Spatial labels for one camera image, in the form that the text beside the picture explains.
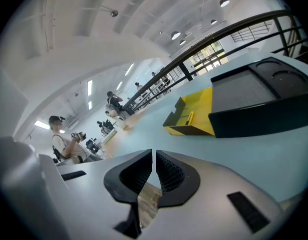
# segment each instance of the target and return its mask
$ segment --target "camera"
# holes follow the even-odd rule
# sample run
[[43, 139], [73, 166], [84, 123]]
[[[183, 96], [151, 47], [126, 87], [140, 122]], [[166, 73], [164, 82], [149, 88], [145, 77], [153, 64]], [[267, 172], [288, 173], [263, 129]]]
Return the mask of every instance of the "camera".
[[86, 134], [82, 131], [79, 133], [72, 133], [72, 139], [77, 137], [81, 142], [86, 139]]

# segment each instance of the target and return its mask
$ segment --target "desk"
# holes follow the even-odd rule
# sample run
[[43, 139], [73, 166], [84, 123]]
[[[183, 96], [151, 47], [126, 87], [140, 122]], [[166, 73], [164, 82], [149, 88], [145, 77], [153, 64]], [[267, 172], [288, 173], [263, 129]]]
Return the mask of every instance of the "desk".
[[[272, 53], [249, 52], [196, 77], [152, 104], [125, 138], [115, 156], [137, 150], [166, 150], [227, 166], [269, 193], [276, 201], [289, 199], [308, 186], [308, 126], [281, 133], [242, 138], [170, 135], [162, 126], [181, 96], [211, 87], [211, 77], [234, 68], [274, 57], [308, 75], [308, 65]], [[153, 168], [156, 157], [153, 156]], [[153, 171], [148, 180], [160, 188]]]

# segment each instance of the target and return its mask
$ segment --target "metal handrail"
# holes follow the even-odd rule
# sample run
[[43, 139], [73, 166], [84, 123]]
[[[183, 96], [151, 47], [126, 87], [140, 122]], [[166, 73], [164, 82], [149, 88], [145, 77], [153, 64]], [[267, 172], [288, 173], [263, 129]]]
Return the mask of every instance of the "metal handrail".
[[[275, 10], [275, 11], [270, 11], [270, 12], [265, 12], [265, 13], [262, 13], [262, 14], [259, 14], [259, 15], [256, 15], [256, 16], [252, 16], [252, 17], [249, 17], [249, 18], [246, 18], [244, 20], [241, 20], [239, 22], [236, 22], [232, 25], [229, 25], [209, 36], [207, 36], [206, 38], [202, 39], [201, 41], [199, 41], [198, 43], [194, 44], [191, 48], [187, 49], [186, 51], [184, 51], [180, 56], [178, 56], [176, 59], [174, 59], [170, 64], [168, 64], [166, 67], [164, 67], [157, 75], [155, 75], [153, 78], [151, 78], [139, 91], [137, 91], [135, 93], [134, 96], [132, 96], [128, 101], [127, 103], [124, 105], [124, 108], [128, 107], [131, 102], [135, 101], [142, 93], [144, 93], [146, 90], [148, 90], [153, 84], [155, 84], [159, 79], [161, 79], [163, 76], [165, 76], [167, 73], [169, 73], [170, 71], [172, 71], [175, 67], [177, 66], [180, 66], [181, 70], [184, 72], [185, 74], [185, 77], [181, 78], [182, 81], [186, 78], [188, 78], [188, 80], [192, 80], [192, 75], [197, 73], [198, 71], [202, 70], [203, 68], [207, 67], [209, 64], [206, 64], [204, 65], [204, 67], [200, 67], [199, 69], [197, 70], [194, 70], [193, 72], [185, 72], [184, 71], [184, 64], [183, 62], [185, 60], [187, 60], [188, 58], [190, 58], [193, 54], [201, 51], [203, 48], [213, 44], [214, 42], [232, 34], [232, 33], [235, 33], [235, 32], [238, 32], [239, 30], [241, 29], [244, 29], [244, 28], [247, 28], [249, 26], [252, 26], [252, 25], [255, 25], [255, 24], [258, 24], [258, 23], [261, 23], [261, 22], [265, 22], [265, 21], [268, 21], [268, 20], [274, 20], [274, 23], [276, 25], [278, 25], [277, 29], [278, 29], [278, 32], [276, 33], [272, 33], [272, 34], [269, 34], [269, 35], [266, 35], [264, 37], [261, 37], [261, 38], [258, 38], [254, 41], [251, 41], [247, 44], [244, 44], [242, 46], [239, 46], [219, 57], [217, 57], [219, 60], [228, 56], [228, 55], [231, 55], [241, 49], [244, 49], [254, 43], [257, 43], [257, 42], [260, 42], [262, 40], [265, 40], [265, 39], [268, 39], [268, 38], [271, 38], [271, 37], [274, 37], [274, 36], [277, 36], [277, 35], [280, 35], [281, 37], [281, 40], [282, 40], [282, 43], [283, 43], [283, 48], [282, 49], [279, 49], [279, 50], [276, 50], [275, 52], [279, 52], [279, 51], [286, 51], [289, 47], [292, 47], [294, 45], [297, 45], [299, 43], [302, 43], [302, 42], [305, 42], [306, 40], [301, 40], [299, 42], [296, 42], [296, 43], [293, 43], [291, 45], [287, 45], [286, 44], [286, 40], [284, 38], [284, 35], [283, 33], [285, 32], [288, 32], [288, 31], [292, 31], [292, 30], [295, 30], [296, 32], [298, 32], [299, 29], [301, 29], [302, 27], [301, 26], [295, 26], [296, 24], [294, 24], [295, 27], [291, 27], [291, 28], [288, 28], [288, 29], [285, 29], [285, 30], [282, 30], [281, 27], [280, 27], [280, 23], [279, 21], [277, 20], [278, 17], [283, 17], [283, 16], [289, 16], [290, 19], [293, 21], [293, 17], [292, 17], [292, 12], [290, 10]], [[143, 106], [144, 104], [147, 104], [148, 102], [150, 102], [152, 99], [154, 99], [155, 97], [159, 96], [160, 94], [166, 92], [168, 89], [170, 89], [171, 87], [175, 86], [176, 84], [180, 83], [181, 81], [178, 80], [177, 82], [175, 82], [174, 84], [168, 86], [167, 88], [165, 88], [164, 90], [162, 90], [161, 92], [159, 92], [158, 94], [156, 94], [155, 96], [153, 96], [151, 99], [147, 100], [145, 103], [141, 104], [141, 106]]]

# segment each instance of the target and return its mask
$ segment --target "light blue table surface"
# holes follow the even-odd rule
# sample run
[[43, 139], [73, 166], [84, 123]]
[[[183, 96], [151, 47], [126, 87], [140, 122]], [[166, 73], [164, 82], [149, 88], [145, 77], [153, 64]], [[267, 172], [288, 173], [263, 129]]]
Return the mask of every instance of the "light blue table surface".
[[[274, 57], [308, 75], [308, 65], [281, 55], [250, 52], [196, 77], [173, 90], [151, 107], [131, 133], [119, 144], [115, 156], [152, 149], [177, 152], [227, 166], [269, 193], [280, 202], [300, 193], [308, 186], [308, 126], [281, 133], [243, 138], [170, 135], [162, 126], [180, 96], [211, 87], [210, 79], [221, 73], [257, 60]], [[155, 171], [148, 182], [160, 188]]]

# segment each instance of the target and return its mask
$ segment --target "white ceiling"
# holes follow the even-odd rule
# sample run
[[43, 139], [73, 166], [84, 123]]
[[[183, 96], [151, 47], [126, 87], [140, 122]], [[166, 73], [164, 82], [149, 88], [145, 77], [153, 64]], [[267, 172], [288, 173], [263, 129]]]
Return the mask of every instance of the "white ceiling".
[[[28, 0], [6, 31], [0, 47], [0, 64], [29, 101], [35, 99], [36, 107], [39, 99], [49, 100], [45, 108], [35, 110], [36, 116], [27, 120], [29, 126], [34, 120], [46, 120], [52, 114], [85, 117], [89, 113], [86, 94], [89, 79], [93, 80], [93, 107], [98, 107], [105, 102], [107, 91], [115, 91], [120, 81], [128, 80], [124, 74], [132, 62], [139, 62], [141, 57], [175, 54], [181, 48], [181, 38], [172, 41], [173, 31], [180, 31], [181, 37], [191, 42], [196, 36], [185, 37], [186, 33], [192, 29], [197, 32], [202, 23], [199, 31], [210, 31], [226, 20], [238, 0], [230, 0], [223, 8], [219, 1]], [[108, 8], [118, 10], [118, 16], [110, 17]], [[209, 22], [213, 19], [218, 22], [211, 26]], [[115, 66], [98, 70], [109, 65]], [[59, 75], [59, 79], [53, 76], [53, 90], [48, 90], [48, 80], [44, 80], [48, 72]], [[35, 86], [41, 86], [37, 94]]]

